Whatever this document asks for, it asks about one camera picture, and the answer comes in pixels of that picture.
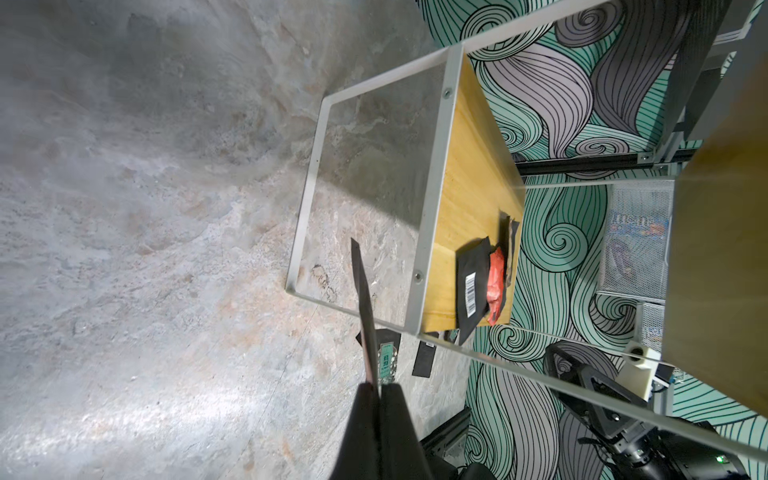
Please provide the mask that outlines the black tea bag with barcode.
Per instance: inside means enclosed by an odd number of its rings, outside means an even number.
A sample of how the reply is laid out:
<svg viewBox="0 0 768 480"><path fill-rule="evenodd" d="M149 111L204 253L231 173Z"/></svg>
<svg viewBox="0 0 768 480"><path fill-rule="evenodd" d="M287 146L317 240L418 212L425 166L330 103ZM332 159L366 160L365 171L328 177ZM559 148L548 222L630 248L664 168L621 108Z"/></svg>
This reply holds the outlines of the black tea bag with barcode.
<svg viewBox="0 0 768 480"><path fill-rule="evenodd" d="M430 378L433 370L435 355L437 347L429 342L420 341L414 365L412 369L412 375L419 378Z"/></svg>

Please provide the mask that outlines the jasmine tea bag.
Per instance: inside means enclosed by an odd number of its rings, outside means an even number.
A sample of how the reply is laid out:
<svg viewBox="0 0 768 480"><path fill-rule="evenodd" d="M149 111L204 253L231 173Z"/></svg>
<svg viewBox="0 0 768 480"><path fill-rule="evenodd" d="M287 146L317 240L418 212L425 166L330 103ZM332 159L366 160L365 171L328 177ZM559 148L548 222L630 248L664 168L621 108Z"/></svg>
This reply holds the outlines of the jasmine tea bag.
<svg viewBox="0 0 768 480"><path fill-rule="evenodd" d="M377 329L377 355L379 384L395 382L400 351L401 334L390 329Z"/></svg>

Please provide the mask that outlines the oolong tea bag shelf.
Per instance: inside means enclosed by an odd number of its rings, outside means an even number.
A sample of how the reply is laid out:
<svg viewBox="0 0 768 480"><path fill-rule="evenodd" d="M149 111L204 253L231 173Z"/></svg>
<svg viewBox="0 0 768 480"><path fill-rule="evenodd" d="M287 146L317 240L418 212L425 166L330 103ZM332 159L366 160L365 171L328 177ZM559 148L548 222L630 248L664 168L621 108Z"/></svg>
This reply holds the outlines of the oolong tea bag shelf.
<svg viewBox="0 0 768 480"><path fill-rule="evenodd" d="M500 213L499 246L502 248L502 253L504 255L504 282L506 288L512 285L513 263L517 243L516 238L519 227L520 222L518 220L505 212Z"/></svg>

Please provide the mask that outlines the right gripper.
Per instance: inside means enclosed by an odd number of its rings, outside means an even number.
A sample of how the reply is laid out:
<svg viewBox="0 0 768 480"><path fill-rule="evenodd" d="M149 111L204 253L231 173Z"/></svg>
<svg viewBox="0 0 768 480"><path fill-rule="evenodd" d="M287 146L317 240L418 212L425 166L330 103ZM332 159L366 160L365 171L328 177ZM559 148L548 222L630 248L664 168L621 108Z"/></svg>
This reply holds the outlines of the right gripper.
<svg viewBox="0 0 768 480"><path fill-rule="evenodd" d="M591 365L552 344L545 351L549 376L638 407L647 402ZM738 456L663 431L568 394L561 403L587 428L578 442L592 445L615 479L747 479Z"/></svg>

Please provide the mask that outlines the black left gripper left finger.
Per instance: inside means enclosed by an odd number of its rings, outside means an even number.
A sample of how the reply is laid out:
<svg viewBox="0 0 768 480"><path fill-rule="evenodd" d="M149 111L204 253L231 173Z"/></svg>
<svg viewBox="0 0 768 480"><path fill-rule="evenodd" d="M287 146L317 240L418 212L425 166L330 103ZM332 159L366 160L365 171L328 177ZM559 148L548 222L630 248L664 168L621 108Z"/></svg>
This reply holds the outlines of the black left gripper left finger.
<svg viewBox="0 0 768 480"><path fill-rule="evenodd" d="M376 387L358 386L331 480L379 478L378 403Z"/></svg>

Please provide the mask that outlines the red tea bag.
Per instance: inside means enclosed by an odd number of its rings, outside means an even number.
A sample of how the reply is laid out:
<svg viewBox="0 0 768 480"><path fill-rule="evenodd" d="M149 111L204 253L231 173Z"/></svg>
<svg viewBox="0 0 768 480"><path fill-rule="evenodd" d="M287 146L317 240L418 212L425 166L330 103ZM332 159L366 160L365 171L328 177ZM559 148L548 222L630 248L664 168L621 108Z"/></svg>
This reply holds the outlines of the red tea bag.
<svg viewBox="0 0 768 480"><path fill-rule="evenodd" d="M488 323L495 325L502 313L506 295L506 257L498 247L489 256L489 272L486 287L486 301L489 314Z"/></svg>

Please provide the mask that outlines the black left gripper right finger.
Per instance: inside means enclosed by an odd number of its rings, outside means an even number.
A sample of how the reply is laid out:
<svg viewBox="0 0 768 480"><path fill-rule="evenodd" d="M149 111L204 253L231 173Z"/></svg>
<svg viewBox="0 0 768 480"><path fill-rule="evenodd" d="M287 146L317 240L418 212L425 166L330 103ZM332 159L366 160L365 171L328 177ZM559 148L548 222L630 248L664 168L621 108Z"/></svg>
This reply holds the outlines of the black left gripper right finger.
<svg viewBox="0 0 768 480"><path fill-rule="evenodd" d="M433 478L399 384L381 387L380 478Z"/></svg>

